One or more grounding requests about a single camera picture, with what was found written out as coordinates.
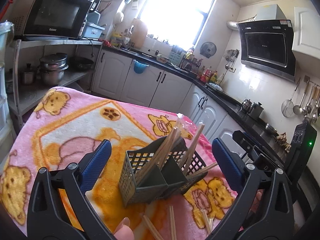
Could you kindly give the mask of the right hand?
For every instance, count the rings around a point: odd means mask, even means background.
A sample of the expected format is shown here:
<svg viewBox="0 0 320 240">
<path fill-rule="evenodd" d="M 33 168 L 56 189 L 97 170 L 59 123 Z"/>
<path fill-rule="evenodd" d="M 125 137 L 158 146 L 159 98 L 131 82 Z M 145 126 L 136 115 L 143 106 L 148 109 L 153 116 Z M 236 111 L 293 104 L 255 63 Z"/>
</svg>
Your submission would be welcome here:
<svg viewBox="0 0 320 240">
<path fill-rule="evenodd" d="M 264 190 L 258 190 L 256 195 L 255 195 L 255 198 L 253 200 L 253 204 L 251 206 L 251 211 L 254 212 L 254 213 L 256 213 L 257 210 L 258 210 L 261 198 L 263 196 L 263 192 L 264 192 Z"/>
</svg>

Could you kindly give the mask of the left hand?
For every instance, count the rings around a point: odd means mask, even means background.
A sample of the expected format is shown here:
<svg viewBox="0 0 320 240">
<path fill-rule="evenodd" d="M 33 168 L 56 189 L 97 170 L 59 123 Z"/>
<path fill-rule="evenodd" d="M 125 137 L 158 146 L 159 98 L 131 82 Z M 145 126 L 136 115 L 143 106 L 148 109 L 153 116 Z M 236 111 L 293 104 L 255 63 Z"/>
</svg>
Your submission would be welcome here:
<svg viewBox="0 0 320 240">
<path fill-rule="evenodd" d="M 134 233 L 130 228 L 129 218 L 125 217 L 119 223 L 113 235 L 117 240 L 134 240 L 135 239 Z"/>
</svg>

